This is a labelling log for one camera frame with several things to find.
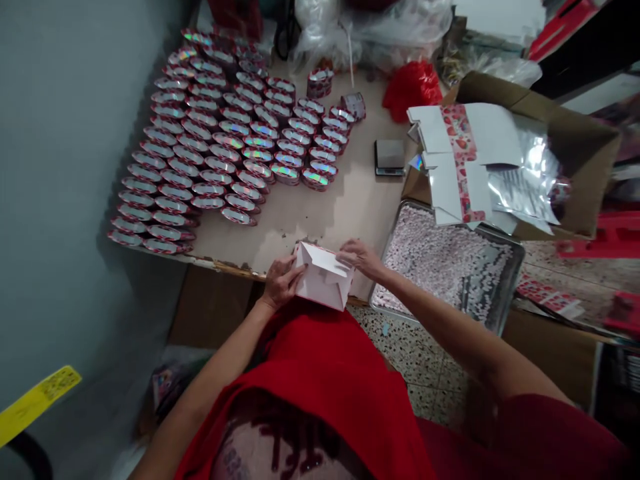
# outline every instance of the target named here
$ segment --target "clear plastic bag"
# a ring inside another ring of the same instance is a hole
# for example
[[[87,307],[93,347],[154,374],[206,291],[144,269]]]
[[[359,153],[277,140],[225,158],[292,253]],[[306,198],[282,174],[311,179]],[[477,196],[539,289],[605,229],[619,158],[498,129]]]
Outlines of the clear plastic bag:
[[[526,88],[531,88],[542,78],[542,69],[537,62],[521,59],[500,50],[480,53],[470,45],[461,49],[448,48],[442,65],[443,80],[450,87],[470,71],[487,73]]]
[[[547,142],[546,126],[514,115],[522,148],[521,166],[517,169],[488,168],[489,190],[493,210],[510,213],[552,235],[549,223],[558,225],[549,193],[560,164]]]
[[[382,13],[346,11],[341,24],[361,47],[362,62],[390,73],[430,60],[451,26],[452,0],[400,0]]]
[[[339,22],[341,0],[298,0],[295,16],[302,32],[288,64],[292,74],[309,72],[321,59],[329,59],[335,71],[346,71],[362,57],[362,45],[354,42]]]

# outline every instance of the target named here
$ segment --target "paper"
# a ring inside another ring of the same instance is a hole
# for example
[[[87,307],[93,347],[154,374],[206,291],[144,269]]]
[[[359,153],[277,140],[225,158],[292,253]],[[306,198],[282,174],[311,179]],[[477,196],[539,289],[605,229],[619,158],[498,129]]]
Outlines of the paper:
[[[294,267],[307,264],[295,294],[343,311],[347,304],[354,268],[338,262],[335,254],[310,243],[296,246]]]

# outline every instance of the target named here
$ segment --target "strawberry pattern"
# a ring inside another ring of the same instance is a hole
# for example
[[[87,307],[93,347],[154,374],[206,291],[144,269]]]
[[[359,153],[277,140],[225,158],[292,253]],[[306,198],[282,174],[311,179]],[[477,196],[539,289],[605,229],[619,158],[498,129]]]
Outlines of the strawberry pattern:
[[[462,207],[462,222],[486,220],[484,211],[476,211],[471,208],[469,199],[469,186],[467,182],[466,162],[476,160],[476,147],[471,135],[467,110],[462,104],[440,107],[442,118],[447,125],[449,142],[453,148],[453,158],[458,180],[458,193],[460,194],[460,206]]]

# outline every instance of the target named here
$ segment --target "metal tray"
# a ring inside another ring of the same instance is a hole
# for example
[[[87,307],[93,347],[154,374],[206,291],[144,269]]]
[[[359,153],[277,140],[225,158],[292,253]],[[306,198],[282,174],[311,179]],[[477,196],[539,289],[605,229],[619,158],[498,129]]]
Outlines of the metal tray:
[[[391,227],[391,232],[389,234],[389,238],[387,239],[384,253],[382,254],[383,263],[385,261],[385,258],[387,257],[387,250],[389,249],[389,246],[391,244],[391,240],[395,232],[395,226],[398,223],[398,218],[400,217],[400,211],[405,205],[410,205],[413,208],[427,210],[428,212],[433,213],[433,209],[430,206],[425,205],[424,203],[419,203],[414,200],[402,200],[402,202],[400,202],[400,206],[398,206],[398,212],[396,212],[395,214],[395,220],[393,221],[393,226]],[[457,228],[466,227],[464,225],[459,225],[457,226]],[[516,283],[518,280],[518,272],[520,271],[520,266],[522,265],[522,261],[525,258],[525,248],[522,246],[522,244],[520,244],[520,242],[514,240],[512,237],[506,235],[505,233],[494,230],[484,225],[479,225],[475,229],[475,232],[482,235],[492,243],[497,243],[499,245],[509,245],[512,250],[511,258],[509,258],[507,264],[505,265],[505,268],[502,270],[502,274],[500,275],[500,280],[496,288],[494,288],[493,292],[491,292],[491,306],[489,308],[489,314],[485,323],[485,326],[488,328],[488,330],[500,336],[502,335],[502,330],[504,329],[507,315],[509,314],[509,306],[511,305],[511,300],[513,298],[513,293],[515,291]],[[492,254],[495,254],[496,252],[497,250],[492,247],[487,247],[487,250],[485,250],[485,254],[490,258]],[[478,266],[476,271],[480,271],[482,270],[482,268],[483,265],[480,265]],[[474,275],[472,275],[467,282],[473,283]],[[402,312],[391,310],[386,307],[378,307],[374,305],[373,292],[376,285],[376,283],[373,284],[371,293],[369,294],[369,305],[372,309],[389,315],[394,315],[405,320],[417,321],[416,318],[412,315],[404,314]]]

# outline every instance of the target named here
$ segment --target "cardboard box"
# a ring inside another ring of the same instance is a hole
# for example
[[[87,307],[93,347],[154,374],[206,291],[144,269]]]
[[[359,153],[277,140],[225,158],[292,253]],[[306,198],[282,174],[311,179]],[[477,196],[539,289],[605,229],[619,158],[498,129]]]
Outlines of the cardboard box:
[[[343,311],[355,269],[338,262],[334,252],[310,243],[299,242],[295,247],[295,254],[297,258],[294,267],[305,263],[308,265],[295,294]]]
[[[513,234],[522,240],[590,239],[595,235],[602,198],[620,146],[617,130],[560,107],[552,100],[514,83],[471,72],[443,99],[442,104],[486,102],[549,126],[551,149],[571,178],[573,190],[565,216],[552,226],[555,236],[519,222]],[[402,198],[431,204],[429,178],[410,169]]]

